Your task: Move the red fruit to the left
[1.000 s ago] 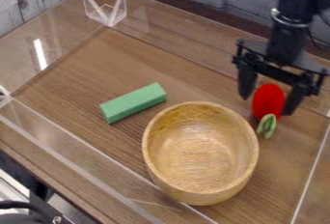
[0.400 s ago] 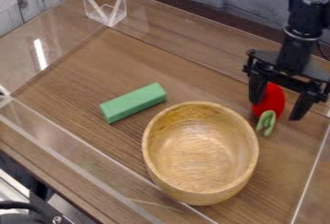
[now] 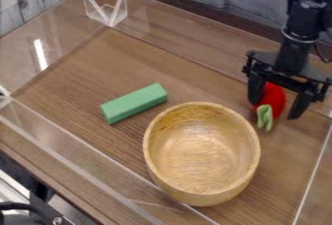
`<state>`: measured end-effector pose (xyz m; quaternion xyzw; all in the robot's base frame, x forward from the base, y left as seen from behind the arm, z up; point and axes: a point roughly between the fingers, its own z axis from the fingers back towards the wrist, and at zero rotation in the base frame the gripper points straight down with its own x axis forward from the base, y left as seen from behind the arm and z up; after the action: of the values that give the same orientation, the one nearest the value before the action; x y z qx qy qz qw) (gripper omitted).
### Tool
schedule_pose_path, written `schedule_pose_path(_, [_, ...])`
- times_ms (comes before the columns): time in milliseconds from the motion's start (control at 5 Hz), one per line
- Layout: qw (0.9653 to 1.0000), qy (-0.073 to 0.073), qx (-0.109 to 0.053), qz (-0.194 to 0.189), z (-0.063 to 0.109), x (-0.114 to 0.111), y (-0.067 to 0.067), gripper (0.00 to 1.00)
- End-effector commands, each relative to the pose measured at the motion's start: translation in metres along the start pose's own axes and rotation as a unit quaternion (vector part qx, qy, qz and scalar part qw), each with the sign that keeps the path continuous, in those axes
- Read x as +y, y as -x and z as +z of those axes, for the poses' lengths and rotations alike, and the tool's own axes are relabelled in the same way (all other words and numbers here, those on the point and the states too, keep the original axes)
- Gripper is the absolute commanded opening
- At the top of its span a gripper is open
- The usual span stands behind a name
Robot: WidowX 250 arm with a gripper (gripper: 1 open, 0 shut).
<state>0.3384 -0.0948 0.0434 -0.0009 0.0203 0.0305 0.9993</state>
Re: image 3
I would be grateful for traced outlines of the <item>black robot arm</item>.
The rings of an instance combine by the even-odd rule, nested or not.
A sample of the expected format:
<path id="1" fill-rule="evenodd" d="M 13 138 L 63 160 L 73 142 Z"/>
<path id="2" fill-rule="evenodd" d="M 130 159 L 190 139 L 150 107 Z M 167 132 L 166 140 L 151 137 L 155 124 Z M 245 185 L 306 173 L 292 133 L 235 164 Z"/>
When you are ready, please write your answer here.
<path id="1" fill-rule="evenodd" d="M 247 100 L 257 104 L 270 82 L 297 93 L 288 117 L 301 117 L 310 103 L 321 102 L 332 77 L 312 64 L 317 40 L 332 29 L 332 0 L 288 0 L 288 19 L 275 52 L 250 50 L 242 72 L 247 77 Z"/>

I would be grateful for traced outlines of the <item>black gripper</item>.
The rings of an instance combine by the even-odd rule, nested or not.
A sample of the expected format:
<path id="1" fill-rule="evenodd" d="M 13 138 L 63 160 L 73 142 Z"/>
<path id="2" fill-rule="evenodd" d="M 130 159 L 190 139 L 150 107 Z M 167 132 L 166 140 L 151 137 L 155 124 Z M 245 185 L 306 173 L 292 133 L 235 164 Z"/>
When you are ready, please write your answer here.
<path id="1" fill-rule="evenodd" d="M 310 102 L 322 102 L 332 77 L 308 62 L 298 73 L 289 73 L 275 67 L 275 52 L 249 50 L 242 73 L 247 77 L 247 100 L 255 105 L 262 97 L 266 82 L 300 93 L 293 102 L 288 119 L 301 117 Z"/>

